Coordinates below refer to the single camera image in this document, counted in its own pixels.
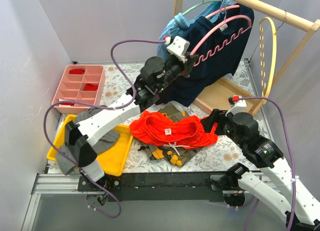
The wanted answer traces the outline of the orange shorts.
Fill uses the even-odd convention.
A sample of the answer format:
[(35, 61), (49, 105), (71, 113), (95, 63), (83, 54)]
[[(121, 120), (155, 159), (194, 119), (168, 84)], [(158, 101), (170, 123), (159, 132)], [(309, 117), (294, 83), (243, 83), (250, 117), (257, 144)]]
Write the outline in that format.
[(130, 125), (130, 133), (139, 141), (155, 146), (175, 144), (186, 149), (208, 147), (218, 141), (217, 125), (205, 132), (201, 119), (195, 115), (174, 122), (160, 112), (144, 111)]

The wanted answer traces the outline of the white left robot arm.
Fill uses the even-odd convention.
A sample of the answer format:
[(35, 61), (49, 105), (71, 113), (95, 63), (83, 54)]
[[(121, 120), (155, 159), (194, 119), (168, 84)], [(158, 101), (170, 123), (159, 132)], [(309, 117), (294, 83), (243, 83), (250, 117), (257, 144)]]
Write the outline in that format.
[(173, 54), (167, 60), (158, 56), (150, 57), (141, 68), (133, 87), (118, 100), (88, 119), (66, 124), (64, 145), (95, 191), (103, 190), (107, 182), (93, 146), (117, 125), (156, 103), (159, 94), (178, 76), (189, 77), (198, 58), (199, 55), (190, 52), (184, 55), (184, 61)]

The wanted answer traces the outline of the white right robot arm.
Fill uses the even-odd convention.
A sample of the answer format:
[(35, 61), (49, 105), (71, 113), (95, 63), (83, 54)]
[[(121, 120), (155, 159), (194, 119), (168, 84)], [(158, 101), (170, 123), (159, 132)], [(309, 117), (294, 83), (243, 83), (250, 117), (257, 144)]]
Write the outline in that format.
[(242, 154), (266, 175), (277, 187), (274, 190), (259, 180), (249, 169), (236, 163), (220, 181), (229, 189), (248, 191), (274, 211), (291, 231), (318, 231), (320, 229), (320, 203), (307, 190), (298, 177), (292, 177), (282, 151), (268, 138), (260, 135), (259, 124), (246, 112), (232, 114), (214, 109), (201, 121), (206, 132), (226, 135)]

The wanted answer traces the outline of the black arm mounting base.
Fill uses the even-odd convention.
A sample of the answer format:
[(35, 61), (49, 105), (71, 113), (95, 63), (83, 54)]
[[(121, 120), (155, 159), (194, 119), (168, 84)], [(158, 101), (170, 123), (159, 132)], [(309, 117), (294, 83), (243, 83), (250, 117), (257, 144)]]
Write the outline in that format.
[(106, 201), (114, 201), (108, 193), (115, 195), (119, 201), (200, 200), (226, 203), (232, 207), (250, 204), (254, 197), (248, 192), (228, 186), (225, 180), (216, 184), (224, 174), (223, 171), (106, 174), (95, 183), (81, 175), (77, 190), (100, 195), (98, 201), (102, 205)]

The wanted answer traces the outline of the pink wavy hanger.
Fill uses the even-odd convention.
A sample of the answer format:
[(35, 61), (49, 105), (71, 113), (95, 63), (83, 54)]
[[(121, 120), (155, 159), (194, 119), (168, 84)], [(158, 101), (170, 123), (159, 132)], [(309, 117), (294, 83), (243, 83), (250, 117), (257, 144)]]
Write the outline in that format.
[(198, 60), (194, 63), (194, 67), (197, 67), (200, 63), (206, 61), (208, 58), (213, 57), (217, 52), (221, 51), (225, 46), (231, 44), (234, 40), (236, 40), (240, 35), (244, 34), (246, 31), (252, 28), (252, 20), (247, 15), (239, 14), (234, 15), (232, 17), (226, 18), (215, 27), (213, 27), (194, 47), (191, 51), (191, 55), (194, 55), (198, 49), (202, 46), (202, 44), (217, 30), (219, 30), (222, 26), (227, 25), (229, 22), (234, 20), (244, 19), (247, 21), (247, 27), (241, 27), (237, 32), (233, 33), (229, 39), (225, 39), (222, 44), (218, 44), (214, 49), (210, 49), (206, 52), (206, 54), (202, 54), (198, 57)]

